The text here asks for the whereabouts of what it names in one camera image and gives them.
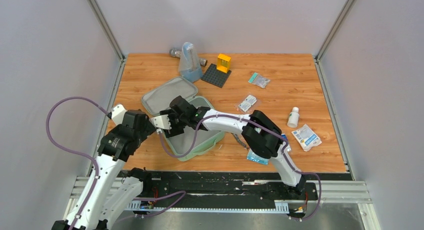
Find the mint green medicine kit case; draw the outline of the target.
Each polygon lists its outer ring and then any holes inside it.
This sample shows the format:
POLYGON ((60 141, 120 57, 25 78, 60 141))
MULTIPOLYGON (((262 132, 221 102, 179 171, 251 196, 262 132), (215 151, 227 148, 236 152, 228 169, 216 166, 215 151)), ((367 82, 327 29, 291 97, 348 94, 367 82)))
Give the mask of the mint green medicine kit case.
MULTIPOLYGON (((160 111, 169 109, 170 102, 177 96, 182 96, 196 108, 209 107, 213 109, 213 105, 205 97, 198 96, 198 91, 198 88, 193 83, 178 76, 144 94, 141 97, 141 103, 152 116, 158 116, 160 111)), ((195 130, 186 126, 182 134, 166 137, 165 140, 172 153, 178 156, 185 154, 189 150, 194 135, 195 130)), ((192 151, 178 160, 185 162, 196 156, 207 153, 220 142, 224 136, 225 133, 219 130, 198 130, 192 151)))

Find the white bottle green label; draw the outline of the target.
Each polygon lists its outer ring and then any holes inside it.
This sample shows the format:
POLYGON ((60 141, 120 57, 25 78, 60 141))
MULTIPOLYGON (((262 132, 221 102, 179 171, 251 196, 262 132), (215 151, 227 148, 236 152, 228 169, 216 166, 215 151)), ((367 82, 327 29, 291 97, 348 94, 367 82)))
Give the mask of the white bottle green label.
POLYGON ((287 119, 287 126, 290 128, 297 128, 299 123, 300 113, 298 107, 293 107, 288 119, 287 119))

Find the small blue white bottle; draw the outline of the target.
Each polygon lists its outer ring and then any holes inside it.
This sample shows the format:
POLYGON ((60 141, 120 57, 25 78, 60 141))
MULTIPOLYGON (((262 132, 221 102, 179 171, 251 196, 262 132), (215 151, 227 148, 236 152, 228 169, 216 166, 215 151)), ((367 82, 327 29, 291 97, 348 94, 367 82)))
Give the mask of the small blue white bottle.
POLYGON ((282 133, 282 134, 281 134, 281 137, 282 137, 282 138, 284 139, 284 141, 286 142, 285 151, 286 151, 287 153, 289 153, 292 149, 291 149, 291 146, 290 146, 289 140, 288 140, 288 138, 287 138, 287 135, 286 135, 285 133, 282 133))

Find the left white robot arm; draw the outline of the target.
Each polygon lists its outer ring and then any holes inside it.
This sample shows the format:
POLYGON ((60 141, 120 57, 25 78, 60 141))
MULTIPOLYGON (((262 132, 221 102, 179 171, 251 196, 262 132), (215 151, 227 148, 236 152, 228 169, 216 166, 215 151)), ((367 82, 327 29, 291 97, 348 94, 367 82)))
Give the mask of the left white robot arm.
POLYGON ((140 109, 126 110, 119 104, 112 109, 111 119, 116 126, 101 139, 94 171, 82 194, 66 218, 55 221, 52 229, 110 230, 133 199, 152 193, 152 174, 135 167, 119 189, 109 194, 129 157, 156 131, 149 116, 140 109))

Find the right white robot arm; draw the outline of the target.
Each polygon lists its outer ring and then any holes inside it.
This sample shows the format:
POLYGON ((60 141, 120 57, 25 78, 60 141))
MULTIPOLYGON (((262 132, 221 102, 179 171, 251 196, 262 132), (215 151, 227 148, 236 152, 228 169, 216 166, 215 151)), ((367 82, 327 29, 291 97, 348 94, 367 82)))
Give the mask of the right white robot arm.
POLYGON ((196 107, 178 96, 171 101, 169 109, 162 110, 151 123, 167 138, 183 134, 186 127, 194 130, 188 150, 183 154, 171 153, 173 158, 183 158, 193 150, 199 131, 240 135, 255 155, 269 160, 275 167, 290 198, 298 199, 306 191, 306 178, 288 156, 288 141, 282 137, 281 129, 260 110, 251 114, 225 113, 208 106, 196 107))

